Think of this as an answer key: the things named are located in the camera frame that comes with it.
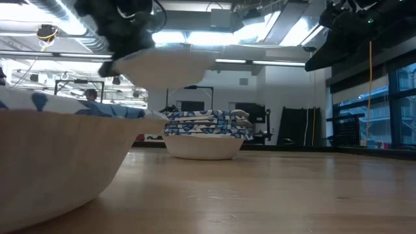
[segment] cable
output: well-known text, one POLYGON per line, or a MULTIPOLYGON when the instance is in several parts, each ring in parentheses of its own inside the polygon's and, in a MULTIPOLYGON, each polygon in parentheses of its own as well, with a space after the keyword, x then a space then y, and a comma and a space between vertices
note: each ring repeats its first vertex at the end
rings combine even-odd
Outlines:
POLYGON ((367 136, 366 142, 369 145, 370 136, 370 107, 371 107, 371 90, 372 90, 372 41, 370 41, 370 92, 369 92, 369 104, 367 106, 367 136))
MULTIPOLYGON (((49 41, 50 41, 50 39, 53 37, 53 35, 52 36, 50 36, 48 39, 47 39, 47 43, 49 43, 49 41)), ((44 46, 44 47, 42 47, 41 48, 41 50, 40 50, 40 52, 44 52, 45 50, 46 50, 46 47, 47 46, 44 46)), ((26 78, 26 76, 27 76, 27 74, 31 71, 31 69, 32 69, 32 67, 33 67, 33 65, 36 63, 36 61, 39 59, 39 57, 36 57, 35 59, 34 59, 34 61, 33 61, 33 63, 31 64, 31 66, 29 67, 29 69, 25 72, 25 74, 23 74, 23 76, 13 85, 13 87, 12 88, 14 88, 14 87, 16 87, 16 86, 18 86, 18 85, 20 85, 22 82, 23 82, 23 80, 26 78)))
POLYGON ((312 146, 315 145, 315 121, 317 116, 317 108, 313 107, 313 132, 312 132, 312 146))
POLYGON ((309 109, 306 109, 306 128, 305 128, 304 146, 306 146, 306 133, 307 133, 308 125, 309 125, 309 109))
POLYGON ((47 39, 47 41, 49 41, 54 35, 56 35, 58 32, 58 29, 55 30, 54 33, 50 34, 49 36, 38 36, 39 39, 47 39))
POLYGON ((216 3, 218 6, 220 6, 222 10, 224 9, 224 7, 222 7, 220 3, 216 2, 216 1, 212 1, 208 4, 207 9, 205 10, 206 12, 208 11, 209 6, 211 6, 211 4, 213 4, 213 3, 216 3))
POLYGON ((154 32, 154 33, 157 33, 157 32, 160 32, 164 28, 164 26, 166 26, 166 24, 168 23, 168 14, 166 13, 166 10, 164 9, 162 4, 158 0, 154 0, 154 1, 161 8, 161 10, 163 12, 163 15, 164 15, 164 20, 163 20, 162 26, 159 27, 159 29, 154 32))

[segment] window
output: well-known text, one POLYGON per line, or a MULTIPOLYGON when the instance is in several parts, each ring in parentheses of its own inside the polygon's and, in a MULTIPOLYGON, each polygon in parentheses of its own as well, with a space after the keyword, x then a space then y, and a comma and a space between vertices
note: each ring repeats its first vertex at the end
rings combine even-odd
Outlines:
MULTIPOLYGON (((364 114, 365 117, 359 119, 360 138, 365 140, 367 137, 367 106, 355 107, 351 109, 340 110, 339 114, 364 114)), ((391 143, 390 128, 390 108, 389 102, 372 104, 370 108, 370 131, 369 140, 375 142, 391 143)))
MULTIPOLYGON (((389 86, 384 86, 381 88, 377 88, 376 90, 371 91, 371 98, 378 98, 378 97, 387 97, 389 93, 389 86)), ((357 103, 359 101, 366 101, 369 99, 369 93, 365 93, 362 95, 359 95, 358 97, 346 100, 346 101, 342 101, 340 102, 340 106, 344 106, 344 105, 348 105, 348 104, 353 104, 353 103, 357 103)))
POLYGON ((416 88, 416 63, 397 70, 400 91, 416 88))
POLYGON ((403 144, 416 144, 416 96, 400 100, 401 134, 403 144))

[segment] ceiling light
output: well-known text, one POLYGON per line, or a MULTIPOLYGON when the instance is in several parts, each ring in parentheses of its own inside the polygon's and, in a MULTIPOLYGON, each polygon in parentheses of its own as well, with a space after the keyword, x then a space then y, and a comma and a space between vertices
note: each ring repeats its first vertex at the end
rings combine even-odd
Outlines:
POLYGON ((21 56, 37 56, 37 57, 52 57, 52 53, 47 52, 35 52, 35 51, 3 51, 0 50, 2 55, 21 55, 21 56))
POLYGON ((231 10, 231 3, 218 2, 209 5, 209 1, 196 2, 196 1, 159 1, 163 8, 166 10, 180 10, 180 11, 193 11, 193 12, 210 12, 211 9, 224 9, 231 10))
POLYGON ((242 23, 247 25, 252 25, 255 23, 264 23, 265 18, 261 15, 260 11, 258 9, 251 9, 247 12, 247 14, 242 18, 242 23))
POLYGON ((187 40, 196 46, 226 46, 235 44, 232 33, 227 32, 192 32, 187 40))
POLYGON ((312 38, 316 37, 318 33, 320 33, 325 27, 324 26, 319 26, 317 29, 315 29, 314 31, 312 31, 312 33, 305 38, 305 40, 301 43, 301 45, 306 45, 308 42, 310 42, 312 40, 312 38))
POLYGON ((271 14, 268 14, 267 16, 265 16, 265 20, 266 20, 267 23, 266 23, 265 28, 263 29, 263 31, 257 37, 257 42, 263 41, 266 38, 266 36, 270 32, 270 30, 272 30, 273 25, 278 20, 278 18, 280 16, 280 13, 281 13, 281 11, 277 11, 277 12, 274 12, 274 13, 271 13, 271 14))
POLYGON ((245 60, 239 60, 239 59, 216 59, 215 62, 220 62, 220 63, 238 63, 238 64, 245 64, 246 61, 245 60))
POLYGON ((265 23, 254 23, 251 25, 244 26, 243 28, 239 29, 238 31, 234 32, 234 37, 236 40, 247 40, 251 38, 255 38, 258 36, 263 29, 265 28, 265 23))
POLYGON ((185 43, 182 32, 156 32, 151 37, 156 44, 185 43))
POLYGON ((297 46, 299 45, 304 38, 309 35, 309 30, 307 29, 307 20, 305 18, 300 18, 297 23, 295 23, 292 29, 287 33, 285 38, 280 42, 281 46, 297 46))
POLYGON ((296 66, 304 67, 304 62, 279 62, 279 61, 253 61, 256 65, 270 65, 270 66, 296 66))
POLYGON ((91 59, 109 59, 112 55, 100 55, 100 54, 78 54, 78 53, 60 53, 62 57, 71 58, 91 58, 91 59))

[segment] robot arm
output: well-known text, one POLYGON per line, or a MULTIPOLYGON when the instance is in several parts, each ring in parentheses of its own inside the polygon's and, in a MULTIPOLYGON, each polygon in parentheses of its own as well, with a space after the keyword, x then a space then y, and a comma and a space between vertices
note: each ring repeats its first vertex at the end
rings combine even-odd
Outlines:
MULTIPOLYGON (((107 39, 112 60, 155 46, 147 28, 152 9, 152 0, 77 0, 75 3, 78 15, 90 15, 98 27, 97 34, 107 39)), ((102 77, 118 75, 111 68, 112 62, 105 62, 98 73, 102 77)))

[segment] white paper plate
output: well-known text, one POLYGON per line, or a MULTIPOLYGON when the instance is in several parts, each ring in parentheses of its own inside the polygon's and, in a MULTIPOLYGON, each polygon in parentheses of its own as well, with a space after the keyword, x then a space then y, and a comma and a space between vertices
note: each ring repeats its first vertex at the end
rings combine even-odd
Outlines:
POLYGON ((137 87, 182 88, 200 82, 214 62, 210 54, 152 48, 115 61, 114 70, 126 74, 137 87))

